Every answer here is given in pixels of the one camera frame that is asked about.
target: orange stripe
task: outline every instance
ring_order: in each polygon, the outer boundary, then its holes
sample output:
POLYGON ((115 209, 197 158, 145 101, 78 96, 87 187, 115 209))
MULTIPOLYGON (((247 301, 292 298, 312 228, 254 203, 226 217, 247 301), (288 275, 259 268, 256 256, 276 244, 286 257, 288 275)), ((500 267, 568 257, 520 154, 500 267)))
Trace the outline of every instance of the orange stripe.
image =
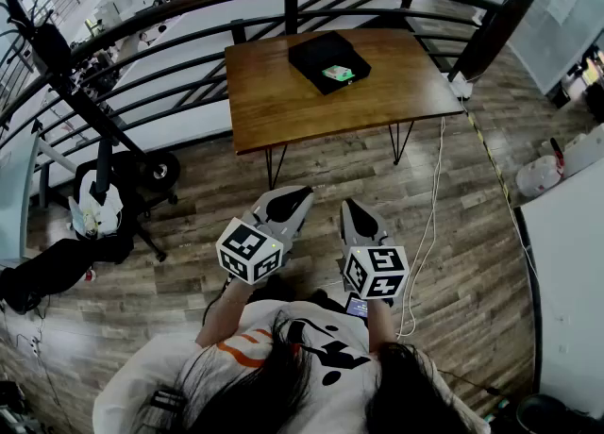
POLYGON ((240 352, 236 348, 229 347, 224 342, 218 343, 216 345, 216 347, 218 348, 218 350, 222 350, 223 352, 228 352, 230 355, 232 355, 235 358, 235 360, 237 360, 237 363, 239 363, 243 367, 251 367, 252 369, 258 369, 264 363, 264 359, 260 359, 260 360, 251 359, 250 357, 248 357, 244 353, 240 352))
POLYGON ((268 333, 266 330, 262 330, 262 328, 256 328, 255 332, 261 333, 262 335, 266 335, 269 339, 272 339, 273 336, 268 333))
POLYGON ((248 340, 248 341, 250 341, 252 343, 258 343, 258 341, 254 337, 252 337, 251 335, 247 335, 245 333, 242 333, 240 335, 240 337, 244 337, 246 340, 248 340))

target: white cable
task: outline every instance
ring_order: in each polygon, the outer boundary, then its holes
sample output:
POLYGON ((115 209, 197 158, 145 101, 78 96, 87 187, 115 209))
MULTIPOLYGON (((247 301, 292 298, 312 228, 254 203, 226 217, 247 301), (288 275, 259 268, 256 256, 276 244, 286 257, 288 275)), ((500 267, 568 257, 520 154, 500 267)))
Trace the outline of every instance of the white cable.
POLYGON ((436 199, 438 197, 438 186, 441 182, 441 169, 442 169, 441 164, 442 164, 442 158, 443 158, 443 137, 444 137, 444 135, 445 135, 445 117, 443 117, 441 119, 441 139, 440 139, 440 146, 439 146, 439 151, 438 151, 438 161, 436 162, 436 167, 434 168, 434 175, 432 177, 432 198, 431 198, 432 210, 430 211, 430 215, 428 216, 428 221, 426 222, 426 227, 424 228, 424 234, 422 235, 422 240, 419 242, 419 246, 417 247, 417 253, 415 253, 415 258, 413 259, 413 263, 411 264, 411 269, 410 269, 411 274, 413 273, 413 267, 415 266, 415 262, 417 261, 419 252, 421 251, 422 245, 424 244, 424 239, 426 238, 426 234, 428 233, 430 220, 432 221, 432 243, 430 244, 428 251, 424 255, 424 259, 422 259, 422 262, 420 263, 419 268, 417 269, 417 272, 415 273, 415 276, 413 277, 413 281, 411 282, 411 289, 409 291, 409 313, 411 314, 411 318, 413 321, 413 328, 411 329, 411 332, 409 332, 409 333, 403 333, 403 324, 405 322, 405 292, 407 291, 407 285, 409 285, 409 281, 407 282, 407 284, 405 285, 405 288, 403 289, 403 308, 402 308, 401 317, 400 317, 400 328, 398 329, 398 333, 396 334, 397 339, 400 339, 401 337, 409 337, 415 331, 415 327, 416 327, 417 323, 415 322, 415 315, 413 315, 413 310, 411 309, 411 297, 413 295, 413 287, 415 286, 415 281, 417 280, 417 277, 419 276, 420 272, 422 271, 422 268, 424 267, 424 263, 426 263, 426 259, 428 258, 430 251, 432 251, 432 247, 434 246, 434 243, 436 243, 436 199))
MULTIPOLYGON (((463 110, 465 110, 465 113, 469 116, 470 114, 469 114, 467 108, 465 108, 465 105, 463 104, 463 97, 461 98, 461 106, 463 107, 463 110)), ((520 227, 518 227, 518 223, 516 222, 516 217, 514 216, 512 207, 510 206, 510 201, 508 201, 508 198, 505 196, 505 193, 504 193, 504 199, 506 201, 506 206, 508 207, 508 211, 510 212, 510 216, 512 217, 512 223, 513 223, 514 229, 516 230, 516 235, 518 236, 518 241, 520 241, 520 245, 522 246, 525 256, 527 257, 527 262, 528 262, 528 265, 530 266, 530 270, 532 271, 535 281, 537 282, 537 286, 539 287, 539 292, 541 294, 540 296, 545 300, 545 304, 550 309, 552 316, 559 322, 563 322, 564 317, 562 315, 559 315, 556 313, 556 310, 553 307, 554 302, 550 301, 550 299, 548 298, 548 294, 545 294, 545 291, 541 286, 541 282, 539 281, 539 276, 537 275, 537 269, 532 264, 532 260, 530 259, 529 251, 528 251, 527 247, 525 246, 524 242, 522 241, 522 235, 520 234, 520 227)))

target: table top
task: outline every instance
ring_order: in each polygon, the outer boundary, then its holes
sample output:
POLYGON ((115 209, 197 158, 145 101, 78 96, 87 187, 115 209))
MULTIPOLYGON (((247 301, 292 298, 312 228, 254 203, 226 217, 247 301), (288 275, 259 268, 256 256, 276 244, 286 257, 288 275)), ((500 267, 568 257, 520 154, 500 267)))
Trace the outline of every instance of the table top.
POLYGON ((235 152, 463 112, 448 82, 411 33, 338 30, 371 65, 368 77, 322 95, 288 60, 288 49, 326 32, 226 49, 235 152))
POLYGON ((19 262, 25 254, 29 186, 38 156, 38 135, 0 159, 0 260, 19 262))

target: caster wheel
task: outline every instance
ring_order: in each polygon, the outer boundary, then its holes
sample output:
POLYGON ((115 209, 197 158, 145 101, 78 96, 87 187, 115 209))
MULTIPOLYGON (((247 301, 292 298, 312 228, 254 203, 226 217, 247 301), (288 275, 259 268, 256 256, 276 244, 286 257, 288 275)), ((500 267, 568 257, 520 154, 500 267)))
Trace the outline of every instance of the caster wheel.
POLYGON ((168 152, 152 152, 149 157, 158 164, 159 171, 145 166, 143 185, 152 192, 168 191, 176 184, 180 175, 180 162, 168 152))

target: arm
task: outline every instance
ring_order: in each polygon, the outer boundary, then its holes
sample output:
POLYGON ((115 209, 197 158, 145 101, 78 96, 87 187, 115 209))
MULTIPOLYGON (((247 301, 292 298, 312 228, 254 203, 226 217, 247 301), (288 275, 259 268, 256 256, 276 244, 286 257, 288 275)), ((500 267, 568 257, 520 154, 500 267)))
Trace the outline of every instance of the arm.
POLYGON ((237 331, 243 308, 254 287, 240 279, 233 279, 225 292, 208 312, 206 324, 201 327, 195 340, 202 347, 215 345, 237 331))
POLYGON ((369 352, 377 352, 386 342, 396 342, 390 307, 381 300, 367 300, 369 352))

